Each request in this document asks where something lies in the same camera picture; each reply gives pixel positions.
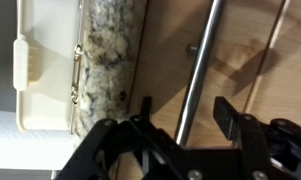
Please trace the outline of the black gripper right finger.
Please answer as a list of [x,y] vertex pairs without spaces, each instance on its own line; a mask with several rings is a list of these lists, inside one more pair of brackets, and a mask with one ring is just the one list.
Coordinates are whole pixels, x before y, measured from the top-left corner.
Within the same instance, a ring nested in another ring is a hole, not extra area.
[[253,178],[258,172],[271,180],[276,165],[285,176],[301,180],[301,126],[284,118],[269,124],[238,112],[223,96],[214,100],[213,118],[228,141],[242,153],[243,167]]

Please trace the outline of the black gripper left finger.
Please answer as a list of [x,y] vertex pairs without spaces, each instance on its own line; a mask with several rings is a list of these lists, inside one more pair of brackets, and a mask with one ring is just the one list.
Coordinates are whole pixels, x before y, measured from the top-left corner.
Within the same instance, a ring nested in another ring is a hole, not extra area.
[[102,119],[90,130],[54,180],[110,180],[119,156],[133,155],[142,180],[204,180],[204,171],[189,150],[150,122],[152,99],[141,112],[121,123]]

